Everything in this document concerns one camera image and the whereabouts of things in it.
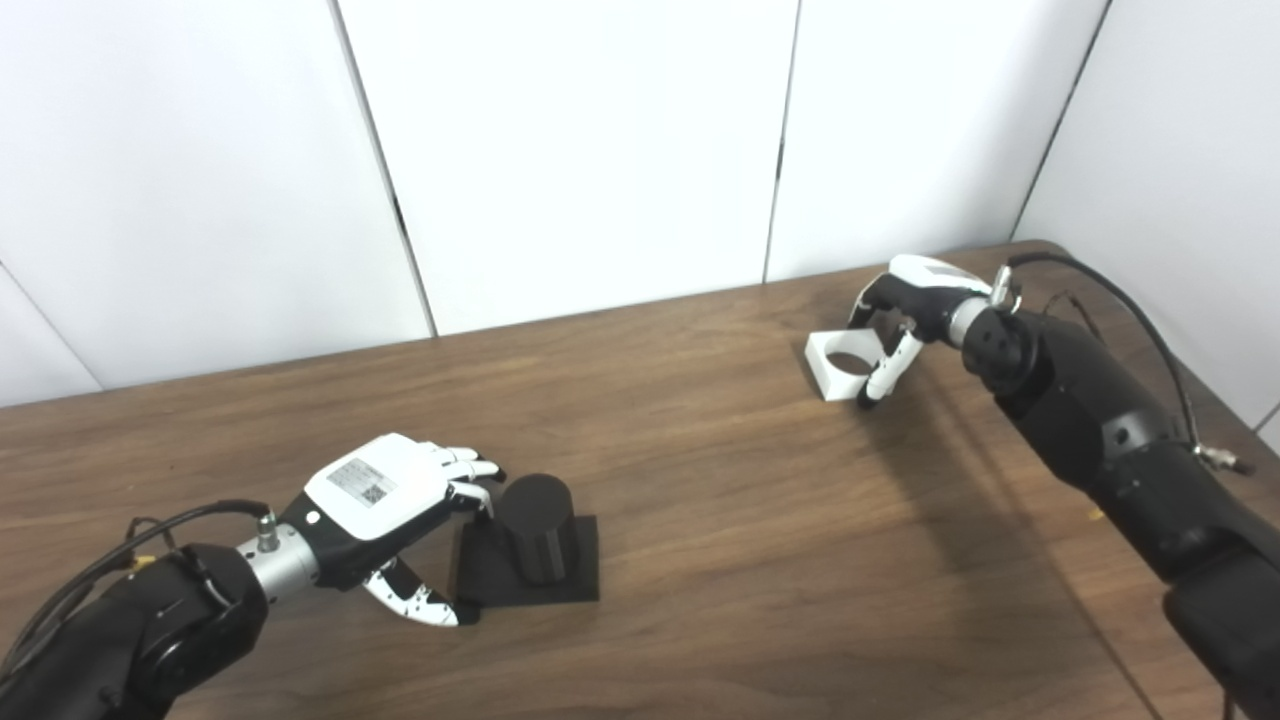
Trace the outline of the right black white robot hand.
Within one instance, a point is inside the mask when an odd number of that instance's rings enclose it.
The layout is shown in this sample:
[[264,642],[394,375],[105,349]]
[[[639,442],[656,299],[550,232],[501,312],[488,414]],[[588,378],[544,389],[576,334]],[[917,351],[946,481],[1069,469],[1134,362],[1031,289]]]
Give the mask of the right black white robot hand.
[[910,254],[892,258],[888,269],[858,295],[846,324],[860,331],[878,313],[902,316],[890,347],[858,391],[858,406],[870,410],[887,398],[925,345],[950,340],[955,313],[966,305],[986,307],[992,293],[991,284],[950,263]]

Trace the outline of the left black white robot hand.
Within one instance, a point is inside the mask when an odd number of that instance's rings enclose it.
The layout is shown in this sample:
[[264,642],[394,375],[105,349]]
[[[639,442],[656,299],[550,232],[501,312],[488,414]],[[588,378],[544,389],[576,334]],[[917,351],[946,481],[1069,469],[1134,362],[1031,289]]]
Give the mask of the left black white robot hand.
[[430,588],[402,553],[456,514],[494,519],[492,487],[503,482],[506,471],[472,448],[389,433],[316,471],[280,524],[306,547],[307,587],[362,587],[411,621],[471,626],[480,609]]

